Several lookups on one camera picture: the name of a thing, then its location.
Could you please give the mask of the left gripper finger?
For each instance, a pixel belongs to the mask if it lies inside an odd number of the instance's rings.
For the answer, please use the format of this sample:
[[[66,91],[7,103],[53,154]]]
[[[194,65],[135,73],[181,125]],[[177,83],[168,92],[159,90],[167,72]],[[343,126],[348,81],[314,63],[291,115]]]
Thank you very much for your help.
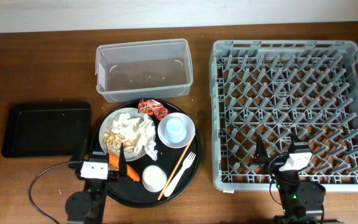
[[[127,176],[127,162],[124,154],[124,144],[122,143],[120,146],[119,152],[119,176],[126,177]]]
[[[73,155],[70,158],[70,162],[82,161],[88,152],[88,140],[80,139],[75,143]]]

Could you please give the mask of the orange carrot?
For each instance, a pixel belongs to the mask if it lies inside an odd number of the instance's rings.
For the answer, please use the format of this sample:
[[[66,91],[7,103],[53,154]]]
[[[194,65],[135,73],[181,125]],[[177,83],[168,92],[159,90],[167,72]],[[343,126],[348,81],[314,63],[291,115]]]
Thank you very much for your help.
[[[115,167],[115,168],[119,168],[119,156],[116,155],[115,153],[110,152],[109,153],[109,163]],[[127,175],[136,182],[140,181],[140,177],[138,175],[138,173],[130,166],[127,165]]]

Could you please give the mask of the pile of peanut shells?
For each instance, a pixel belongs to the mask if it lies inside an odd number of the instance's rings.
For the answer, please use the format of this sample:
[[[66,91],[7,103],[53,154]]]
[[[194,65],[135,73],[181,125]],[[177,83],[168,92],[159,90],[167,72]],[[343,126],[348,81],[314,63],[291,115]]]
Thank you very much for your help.
[[[120,146],[124,144],[124,152],[134,153],[135,140],[128,139],[119,133],[113,133],[111,129],[105,131],[102,143],[107,147],[108,151],[120,151]]]

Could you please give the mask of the white cup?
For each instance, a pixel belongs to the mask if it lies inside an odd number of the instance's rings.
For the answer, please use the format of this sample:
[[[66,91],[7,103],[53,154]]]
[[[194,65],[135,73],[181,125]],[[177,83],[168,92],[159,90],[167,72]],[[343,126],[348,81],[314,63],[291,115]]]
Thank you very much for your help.
[[[142,184],[152,193],[160,192],[167,183],[167,175],[158,166],[147,166],[142,173]]]

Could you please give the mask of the light blue cup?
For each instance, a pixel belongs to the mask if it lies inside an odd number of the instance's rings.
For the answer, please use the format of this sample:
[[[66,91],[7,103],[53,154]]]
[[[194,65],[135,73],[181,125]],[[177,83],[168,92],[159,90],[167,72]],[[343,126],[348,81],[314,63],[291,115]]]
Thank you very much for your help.
[[[168,142],[176,144],[184,140],[186,137],[186,128],[184,122],[180,118],[170,118],[165,126],[165,138]]]

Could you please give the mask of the red snack wrapper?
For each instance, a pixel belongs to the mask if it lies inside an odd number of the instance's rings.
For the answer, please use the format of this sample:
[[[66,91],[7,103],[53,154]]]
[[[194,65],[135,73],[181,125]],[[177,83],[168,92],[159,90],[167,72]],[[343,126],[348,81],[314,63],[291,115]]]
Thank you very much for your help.
[[[138,112],[153,116],[158,120],[162,120],[166,115],[170,113],[169,110],[167,110],[162,103],[159,103],[158,101],[153,99],[141,99],[138,104]]]

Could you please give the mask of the white bowl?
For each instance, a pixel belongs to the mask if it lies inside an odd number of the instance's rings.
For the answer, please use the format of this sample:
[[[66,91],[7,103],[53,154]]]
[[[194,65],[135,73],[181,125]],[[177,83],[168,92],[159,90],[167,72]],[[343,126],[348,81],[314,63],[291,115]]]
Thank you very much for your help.
[[[186,128],[185,139],[179,143],[176,143],[176,144],[172,144],[172,143],[168,142],[167,139],[165,138],[166,123],[170,118],[173,118],[173,117],[180,118],[184,122],[185,128]],[[170,114],[166,115],[159,122],[158,127],[157,127],[157,134],[158,134],[158,137],[161,140],[161,142],[164,145],[166,145],[170,148],[174,148],[174,149],[185,147],[191,141],[191,138],[193,137],[194,133],[195,133],[195,125],[194,125],[193,121],[191,120],[191,118],[188,117],[187,115],[185,115],[184,113],[170,113]]]

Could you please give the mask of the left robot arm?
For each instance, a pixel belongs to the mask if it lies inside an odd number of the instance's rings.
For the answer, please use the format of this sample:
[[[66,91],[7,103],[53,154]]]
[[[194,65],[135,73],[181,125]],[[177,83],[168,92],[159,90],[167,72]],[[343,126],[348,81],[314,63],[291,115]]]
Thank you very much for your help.
[[[85,182],[83,190],[69,196],[65,204],[68,223],[102,223],[108,184],[127,177],[124,146],[120,147],[118,170],[109,170],[109,154],[92,152],[88,160],[78,161],[75,175]]]

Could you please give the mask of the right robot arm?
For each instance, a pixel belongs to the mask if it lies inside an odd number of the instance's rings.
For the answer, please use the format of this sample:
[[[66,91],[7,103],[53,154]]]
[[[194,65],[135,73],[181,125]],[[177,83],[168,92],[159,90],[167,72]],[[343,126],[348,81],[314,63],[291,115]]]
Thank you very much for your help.
[[[274,223],[324,223],[324,196],[326,189],[317,182],[301,180],[299,171],[311,160],[312,151],[307,142],[295,134],[286,152],[270,157],[260,134],[257,134],[253,164],[262,167],[278,189],[283,215],[276,215]]]

